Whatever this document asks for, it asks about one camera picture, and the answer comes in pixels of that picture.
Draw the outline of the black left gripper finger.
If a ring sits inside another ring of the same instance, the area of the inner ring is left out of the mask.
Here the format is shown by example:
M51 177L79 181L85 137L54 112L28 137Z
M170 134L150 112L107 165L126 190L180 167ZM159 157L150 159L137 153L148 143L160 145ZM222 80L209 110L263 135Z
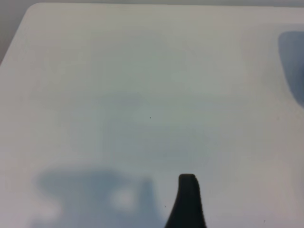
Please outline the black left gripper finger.
M167 228L206 228L199 182L194 174L179 176L178 192Z

